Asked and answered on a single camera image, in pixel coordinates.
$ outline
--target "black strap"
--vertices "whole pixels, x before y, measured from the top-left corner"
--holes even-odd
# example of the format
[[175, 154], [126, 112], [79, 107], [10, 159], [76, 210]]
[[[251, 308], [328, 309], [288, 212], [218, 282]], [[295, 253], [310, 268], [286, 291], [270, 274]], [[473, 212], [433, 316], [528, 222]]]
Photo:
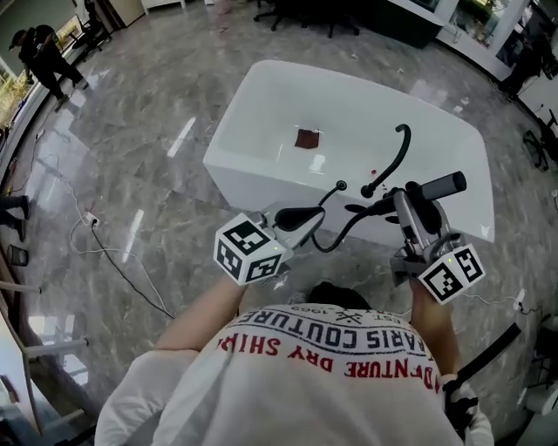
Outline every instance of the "black strap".
[[97, 428], [97, 424], [93, 424], [89, 429], [84, 430], [81, 434], [72, 438], [71, 440], [62, 440], [59, 443], [56, 443], [54, 446], [79, 446], [83, 444], [86, 440], [90, 437], [95, 435], [95, 429]]
[[488, 346], [480, 355], [469, 362], [464, 368], [457, 373], [457, 379], [448, 382], [444, 386], [446, 392], [452, 393], [454, 390], [459, 389], [461, 385], [471, 379], [479, 371], [481, 371], [489, 362], [496, 359], [509, 344], [511, 344], [517, 336], [521, 333], [520, 328], [516, 323], [513, 323], [502, 336]]
[[452, 424], [455, 431], [465, 441], [465, 429], [471, 423], [472, 416], [467, 411], [479, 404], [478, 398], [461, 398], [456, 402], [452, 402], [452, 393], [459, 389], [463, 383], [481, 371], [489, 362], [496, 359], [509, 344], [521, 333], [517, 324], [512, 324], [502, 336], [488, 346], [480, 355], [469, 362], [464, 368], [457, 373], [457, 379], [449, 381], [443, 390], [446, 392], [446, 416]]

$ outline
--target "cable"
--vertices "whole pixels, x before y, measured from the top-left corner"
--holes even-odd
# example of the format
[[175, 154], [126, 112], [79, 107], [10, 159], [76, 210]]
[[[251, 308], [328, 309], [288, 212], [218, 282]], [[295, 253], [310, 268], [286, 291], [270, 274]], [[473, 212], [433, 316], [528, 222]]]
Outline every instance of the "cable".
[[311, 236], [312, 243], [314, 243], [314, 246], [316, 247], [316, 249], [318, 251], [322, 252], [322, 253], [330, 253], [331, 251], [333, 251], [336, 247], [339, 246], [339, 244], [345, 238], [345, 235], [347, 235], [347, 233], [350, 231], [350, 229], [353, 226], [355, 226], [364, 217], [369, 216], [369, 209], [370, 208], [365, 209], [364, 211], [358, 213], [352, 219], [350, 219], [349, 222], [343, 228], [343, 231], [341, 231], [341, 233], [337, 236], [337, 238], [335, 239], [335, 241], [333, 242], [333, 244], [330, 247], [321, 247], [316, 240], [316, 236], [314, 234], [312, 234], [312, 236]]
[[[96, 222], [97, 222], [96, 220], [92, 221], [92, 223], [91, 223], [91, 232], [93, 233], [93, 237], [95, 237], [95, 240], [97, 241], [97, 243], [99, 243], [99, 246], [101, 247], [101, 249], [99, 249], [99, 250], [93, 250], [93, 251], [84, 251], [84, 253], [95, 253], [95, 252], [99, 252], [99, 251], [104, 252], [105, 255], [106, 255], [106, 258], [107, 258], [107, 259], [112, 263], [112, 265], [116, 268], [116, 270], [117, 270], [117, 271], [119, 272], [119, 274], [122, 276], [122, 279], [124, 279], [126, 282], [128, 282], [128, 284], [130, 285], [130, 287], [132, 287], [133, 291], [135, 291], [137, 294], [139, 294], [141, 297], [143, 297], [144, 300], [145, 300], [149, 305], [151, 305], [153, 308], [155, 308], [155, 309], [161, 311], [161, 313], [163, 313], [163, 314], [166, 314], [166, 315], [167, 315], [168, 317], [170, 317], [171, 319], [174, 319], [174, 316], [172, 316], [172, 315], [167, 311], [166, 308], [157, 307], [154, 303], [152, 303], [152, 302], [147, 298], [147, 296], [146, 296], [145, 294], [143, 294], [141, 291], [139, 291], [138, 288], [136, 288], [136, 287], [133, 285], [133, 283], [124, 275], [124, 273], [122, 273], [122, 270], [120, 270], [120, 268], [116, 265], [116, 263], [114, 263], [114, 261], [111, 259], [111, 256], [108, 255], [108, 252], [107, 252], [107, 251], [119, 251], [119, 252], [122, 252], [122, 251], [119, 250], [119, 249], [105, 248], [105, 247], [103, 246], [103, 244], [102, 244], [101, 241], [99, 240], [99, 237], [97, 237], [97, 234], [95, 233], [95, 229], [93, 229]], [[128, 253], [128, 254], [129, 254], [129, 255], [132, 255], [132, 257], [135, 257], [136, 259], [139, 260], [139, 263], [141, 264], [141, 267], [143, 268], [144, 272], [146, 273], [146, 277], [147, 277], [147, 279], [149, 280], [149, 283], [151, 284], [151, 286], [153, 287], [153, 289], [155, 289], [155, 287], [153, 286], [153, 283], [151, 283], [151, 279], [149, 279], [149, 275], [147, 274], [147, 271], [146, 271], [146, 269], [144, 268], [143, 263], [141, 262], [141, 260], [140, 260], [135, 254], [132, 254], [132, 253]], [[161, 299], [161, 305], [163, 305], [163, 307], [165, 306], [165, 304], [163, 303], [163, 300], [162, 300], [162, 299]]]
[[399, 317], [407, 316], [410, 312], [411, 312], [411, 310], [407, 310], [404, 313], [393, 313], [391, 311], [386, 311], [386, 313], [395, 314], [396, 316], [399, 316]]
[[405, 133], [401, 148], [399, 149], [397, 156], [391, 162], [391, 164], [387, 166], [385, 170], [380, 173], [370, 184], [362, 187], [360, 193], [366, 199], [372, 198], [372, 195], [374, 191], [376, 191], [376, 188], [381, 185], [399, 167], [409, 150], [409, 144], [411, 143], [411, 128], [409, 127], [409, 125], [399, 124], [397, 127], [395, 127], [395, 131], [397, 133]]
[[[486, 301], [485, 299], [483, 299], [482, 297], [480, 297], [477, 294], [462, 293], [461, 295], [479, 299], [480, 301], [484, 302], [487, 305], [496, 305], [496, 304], [500, 304], [500, 303], [503, 303], [503, 302], [508, 301], [508, 300], [515, 301], [515, 298], [511, 297], [511, 296], [505, 297], [501, 301]], [[521, 305], [521, 303], [519, 304], [519, 306], [520, 306], [521, 312], [523, 313], [523, 306]], [[523, 313], [523, 314], [529, 314], [532, 311], [537, 311], [539, 308], [537, 308], [536, 310], [529, 310], [527, 313]], [[408, 315], [410, 312], [411, 312], [411, 310], [407, 310], [407, 311], [405, 311], [404, 313], [401, 313], [401, 314], [397, 314], [397, 313], [392, 313], [392, 314], [395, 314], [396, 316], [399, 316], [399, 317], [403, 317], [403, 316]]]
[[505, 297], [505, 298], [502, 299], [501, 301], [485, 301], [482, 297], [480, 297], [480, 296], [477, 295], [477, 294], [465, 294], [465, 293], [462, 293], [461, 295], [467, 296], [467, 297], [477, 298], [477, 299], [479, 299], [480, 301], [483, 301], [484, 303], [486, 303], [487, 305], [497, 305], [497, 304], [499, 304], [499, 303], [503, 303], [503, 302], [508, 301], [508, 300], [515, 301], [515, 298], [514, 298], [514, 297], [511, 297], [511, 296]]
[[40, 139], [40, 137], [38, 136], [38, 134], [39, 134], [42, 130], [44, 130], [43, 125], [44, 125], [44, 123], [46, 122], [46, 120], [49, 118], [49, 116], [51, 115], [51, 112], [52, 112], [52, 110], [54, 110], [54, 107], [55, 107], [55, 106], [56, 106], [56, 105], [54, 105], [47, 113], [45, 113], [43, 122], [42, 122], [41, 125], [39, 126], [39, 129], [38, 129], [37, 133], [35, 133], [35, 141], [34, 141], [34, 143], [33, 143], [33, 156], [31, 157], [31, 169], [30, 169], [30, 171], [29, 171], [29, 175], [28, 175], [27, 178], [25, 179], [25, 182], [22, 184], [22, 186], [19, 187], [18, 189], [13, 189], [13, 190], [10, 192], [10, 195], [12, 195], [13, 193], [17, 193], [17, 192], [23, 191], [23, 189], [25, 189], [25, 186], [27, 186], [27, 182], [29, 181], [29, 178], [31, 177], [31, 174], [33, 173], [33, 164], [34, 164], [34, 161], [35, 161], [35, 152], [36, 152], [36, 150], [37, 150], [37, 142], [38, 142], [39, 139]]
[[336, 184], [335, 187], [333, 189], [331, 189], [328, 193], [326, 193], [322, 199], [320, 199], [320, 202], [317, 204], [318, 206], [321, 206], [323, 203], [325, 203], [325, 201], [331, 196], [333, 195], [335, 192], [337, 191], [344, 191], [347, 189], [347, 183], [345, 183], [342, 179], [340, 179]]
[[168, 317], [170, 317], [171, 319], [174, 319], [174, 317], [168, 312], [167, 310], [167, 306], [165, 305], [165, 302], [163, 301], [163, 298], [161, 297], [161, 295], [159, 294], [159, 291], [157, 291], [157, 288], [155, 287], [155, 285], [153, 284], [153, 282], [151, 281], [151, 278], [149, 277], [149, 274], [147, 273], [146, 267], [144, 266], [143, 262], [141, 261], [140, 257], [138, 257], [136, 254], [134, 253], [130, 253], [128, 251], [124, 251], [123, 249], [116, 249], [116, 248], [105, 248], [101, 245], [99, 239], [97, 239], [97, 235], [95, 234], [95, 232], [93, 231], [93, 225], [94, 223], [96, 223], [96, 220], [92, 221], [92, 225], [91, 225], [91, 230], [93, 232], [93, 235], [95, 236], [95, 239], [97, 239], [97, 242], [101, 245], [102, 249], [92, 249], [92, 250], [87, 250], [87, 251], [79, 251], [75, 245], [73, 244], [73, 240], [72, 240], [72, 235], [74, 233], [74, 231], [76, 230], [76, 227], [78, 227], [79, 222], [83, 223], [84, 226], [89, 226], [87, 224], [87, 219], [84, 217], [84, 215], [81, 213], [81, 211], [79, 210], [79, 206], [78, 206], [78, 197], [76, 197], [76, 193], [73, 189], [73, 187], [71, 186], [70, 182], [67, 179], [64, 179], [62, 177], [60, 177], [60, 180], [66, 184], [66, 186], [68, 187], [68, 189], [71, 192], [71, 196], [74, 199], [74, 203], [75, 203], [75, 207], [76, 207], [76, 211], [78, 211], [78, 215], [79, 215], [79, 219], [74, 223], [73, 227], [71, 228], [70, 234], [68, 236], [68, 240], [70, 242], [70, 247], [78, 254], [85, 254], [85, 253], [107, 253], [108, 251], [113, 251], [116, 253], [126, 253], [129, 256], [133, 257], [135, 260], [137, 260], [139, 262], [139, 265], [141, 266], [141, 269], [143, 270], [144, 274], [146, 275], [147, 281], [149, 282], [149, 285], [151, 286], [151, 288], [153, 289], [153, 291], [155, 292], [155, 294], [157, 294], [157, 297], [159, 298], [159, 302], [160, 305], [162, 307], [157, 307], [154, 303], [152, 303], [150, 300], [148, 300], [146, 298], [146, 296], [141, 293], [120, 271], [120, 269], [114, 265], [114, 262], [112, 261], [112, 259], [109, 257], [109, 255], [107, 254], [106, 256], [109, 258], [109, 261], [116, 267], [116, 269], [118, 269], [120, 275], [122, 275], [122, 277], [124, 277], [124, 279], [130, 283], [130, 285], [132, 286], [132, 288], [138, 293], [140, 294], [144, 299], [146, 299], [146, 301], [149, 302], [149, 304], [155, 308], [157, 308], [159, 311], [161, 311], [162, 313], [166, 314]]
[[520, 307], [521, 314], [524, 314], [525, 316], [527, 316], [527, 315], [529, 315], [529, 314], [531, 314], [531, 313], [535, 313], [535, 312], [541, 310], [541, 319], [542, 319], [543, 314], [542, 314], [542, 306], [541, 306], [541, 305], [539, 305], [539, 307], [537, 307], [537, 308], [530, 308], [530, 309], [527, 310], [527, 311], [525, 310], [525, 308], [523, 308], [523, 304], [522, 304], [521, 302], [518, 302], [518, 305], [519, 305], [519, 307]]
[[[149, 304], [152, 307], [157, 308], [159, 311], [161, 311], [162, 313], [166, 314], [168, 317], [170, 317], [171, 319], [174, 319], [174, 317], [168, 312], [167, 307], [165, 305], [165, 302], [163, 301], [163, 299], [161, 298], [159, 292], [157, 291], [157, 288], [155, 288], [155, 285], [152, 283], [151, 278], [149, 277], [149, 274], [147, 273], [146, 267], [144, 266], [143, 262], [141, 261], [141, 259], [134, 253], [130, 253], [128, 251], [124, 251], [123, 249], [116, 249], [116, 248], [110, 248], [110, 247], [103, 247], [103, 245], [101, 244], [101, 242], [99, 241], [99, 239], [97, 238], [97, 234], [93, 231], [93, 226], [94, 223], [92, 222], [91, 225], [91, 230], [93, 232], [93, 235], [95, 236], [95, 239], [97, 240], [97, 242], [99, 243], [99, 245], [101, 246], [101, 249], [91, 249], [91, 250], [87, 250], [87, 251], [79, 251], [73, 244], [73, 241], [71, 239], [76, 227], [78, 226], [79, 222], [82, 220], [78, 220], [76, 221], [76, 223], [74, 224], [73, 228], [70, 231], [70, 237], [69, 237], [69, 241], [70, 241], [70, 245], [72, 247], [72, 249], [78, 253], [78, 254], [85, 254], [85, 253], [105, 253], [106, 257], [108, 257], [108, 260], [114, 265], [114, 267], [119, 271], [120, 275], [124, 278], [124, 280], [126, 280], [133, 288], [134, 291], [136, 291], [139, 295], [141, 295], [146, 301], [149, 302]], [[139, 264], [141, 265], [141, 269], [143, 270], [144, 274], [147, 277], [147, 281], [149, 282], [149, 285], [151, 285], [151, 288], [153, 289], [153, 291], [157, 294], [157, 297], [159, 298], [160, 304], [162, 307], [157, 307], [154, 303], [152, 303], [149, 299], [147, 299], [147, 297], [141, 293], [138, 288], [136, 288], [132, 282], [130, 282], [130, 280], [124, 276], [124, 274], [122, 273], [122, 271], [114, 264], [114, 262], [112, 261], [111, 257], [108, 255], [109, 251], [113, 251], [115, 253], [126, 253], [129, 256], [133, 257], [135, 260], [137, 260], [139, 262]]]

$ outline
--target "person in black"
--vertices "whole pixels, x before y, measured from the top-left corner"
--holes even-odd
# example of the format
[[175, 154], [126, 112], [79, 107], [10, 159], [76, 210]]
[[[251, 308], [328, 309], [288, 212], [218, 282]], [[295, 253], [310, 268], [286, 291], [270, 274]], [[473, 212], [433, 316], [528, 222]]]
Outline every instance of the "person in black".
[[544, 61], [552, 54], [550, 39], [551, 35], [544, 31], [540, 37], [532, 42], [526, 40], [523, 43], [523, 51], [521, 51], [512, 74], [498, 86], [500, 91], [506, 93], [510, 99], [516, 99], [527, 79], [541, 75]]
[[27, 220], [29, 218], [29, 198], [27, 195], [21, 195], [19, 197], [0, 197], [0, 225], [15, 229], [17, 235], [19, 235], [19, 241], [24, 241], [24, 221], [6, 212], [8, 209], [13, 209], [14, 207], [20, 207], [21, 210], [24, 211], [25, 219]]
[[54, 76], [55, 72], [69, 78], [74, 87], [78, 87], [80, 90], [89, 86], [81, 73], [62, 57], [56, 46], [57, 41], [54, 30], [46, 24], [41, 24], [37, 28], [19, 30], [11, 39], [10, 46], [10, 50], [16, 46], [21, 48], [19, 58], [24, 63], [28, 82], [33, 83], [29, 74], [31, 71], [37, 80], [56, 97], [58, 101], [55, 111], [58, 111], [62, 104], [69, 99], [68, 95], [60, 89]]

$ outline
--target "white t-shirt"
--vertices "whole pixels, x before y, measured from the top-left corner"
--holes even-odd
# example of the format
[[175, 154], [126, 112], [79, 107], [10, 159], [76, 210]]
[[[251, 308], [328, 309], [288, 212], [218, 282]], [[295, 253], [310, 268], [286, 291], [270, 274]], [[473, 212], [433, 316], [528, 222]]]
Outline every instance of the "white t-shirt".
[[[101, 411], [95, 444], [463, 444], [444, 412], [446, 381], [393, 314], [265, 307], [199, 354], [136, 359]], [[463, 395], [474, 396], [463, 386], [453, 398]], [[493, 444], [487, 418], [470, 410], [466, 443]]]

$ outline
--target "black handle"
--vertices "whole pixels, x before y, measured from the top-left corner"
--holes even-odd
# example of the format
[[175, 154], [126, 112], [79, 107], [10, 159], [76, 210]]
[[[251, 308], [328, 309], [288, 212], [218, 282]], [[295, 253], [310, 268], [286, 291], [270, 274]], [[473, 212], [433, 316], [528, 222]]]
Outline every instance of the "black handle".
[[[465, 175], [459, 171], [424, 183], [422, 186], [407, 192], [407, 195], [409, 195], [411, 201], [414, 199], [433, 201], [463, 192], [466, 189], [467, 181]], [[395, 212], [395, 204], [391, 196], [374, 203], [369, 210], [369, 215], [385, 215], [392, 212]]]

